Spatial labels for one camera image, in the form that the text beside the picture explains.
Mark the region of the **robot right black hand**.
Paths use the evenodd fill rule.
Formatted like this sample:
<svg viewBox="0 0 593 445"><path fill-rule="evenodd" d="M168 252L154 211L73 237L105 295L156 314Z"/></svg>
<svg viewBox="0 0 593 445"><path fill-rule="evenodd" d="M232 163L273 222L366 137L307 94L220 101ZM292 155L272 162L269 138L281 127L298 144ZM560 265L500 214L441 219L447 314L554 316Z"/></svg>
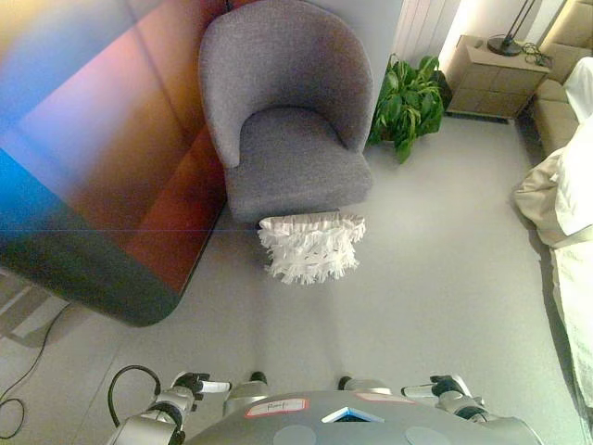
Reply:
<svg viewBox="0 0 593 445"><path fill-rule="evenodd" d="M445 393L452 392L449 396L473 399L473 395L460 375L431 375L428 384L406 386L400 390L402 396L413 400L432 400L440 402Z"/></svg>

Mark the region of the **robot left black hand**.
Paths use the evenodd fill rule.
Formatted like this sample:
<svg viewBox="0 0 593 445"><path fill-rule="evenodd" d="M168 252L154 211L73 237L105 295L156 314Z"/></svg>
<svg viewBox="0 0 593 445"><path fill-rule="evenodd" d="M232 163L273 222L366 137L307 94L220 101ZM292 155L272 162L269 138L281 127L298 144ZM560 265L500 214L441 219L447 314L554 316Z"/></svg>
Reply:
<svg viewBox="0 0 593 445"><path fill-rule="evenodd" d="M203 400L206 394L221 394L231 390L231 382L213 381L210 374L184 372L172 382L170 389L180 397L188 399L188 404Z"/></svg>

